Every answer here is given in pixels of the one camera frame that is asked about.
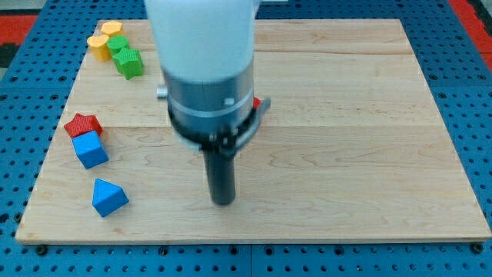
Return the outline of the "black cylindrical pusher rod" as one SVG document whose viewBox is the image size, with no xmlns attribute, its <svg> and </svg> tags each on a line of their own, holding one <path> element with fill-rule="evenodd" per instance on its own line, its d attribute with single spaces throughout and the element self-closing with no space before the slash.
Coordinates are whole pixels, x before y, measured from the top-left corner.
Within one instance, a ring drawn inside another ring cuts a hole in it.
<svg viewBox="0 0 492 277">
<path fill-rule="evenodd" d="M 234 159 L 212 150 L 203 151 L 211 200 L 229 205 L 235 199 Z"/>
</svg>

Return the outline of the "black clamp ring mount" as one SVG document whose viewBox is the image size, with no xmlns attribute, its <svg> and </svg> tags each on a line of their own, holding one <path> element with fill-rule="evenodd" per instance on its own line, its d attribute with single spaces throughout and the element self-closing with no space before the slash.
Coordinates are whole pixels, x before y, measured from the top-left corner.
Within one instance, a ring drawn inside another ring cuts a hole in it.
<svg viewBox="0 0 492 277">
<path fill-rule="evenodd" d="M 184 127 L 170 113 L 169 120 L 178 140 L 193 151 L 212 150 L 225 156 L 233 157 L 243 149 L 255 136 L 264 114 L 270 109 L 271 100 L 265 98 L 257 109 L 251 110 L 249 116 L 238 127 L 223 128 L 212 133 L 200 133 Z"/>
</svg>

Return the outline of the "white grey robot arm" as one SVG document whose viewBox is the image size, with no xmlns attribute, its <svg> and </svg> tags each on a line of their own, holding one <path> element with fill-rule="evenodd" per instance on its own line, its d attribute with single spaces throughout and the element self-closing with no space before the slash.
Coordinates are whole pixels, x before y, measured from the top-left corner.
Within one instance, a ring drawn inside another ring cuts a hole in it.
<svg viewBox="0 0 492 277">
<path fill-rule="evenodd" d="M 235 199 L 234 157 L 270 108 L 254 103 L 254 20 L 248 0 L 146 0 L 172 127 L 204 155 L 211 200 Z"/>
</svg>

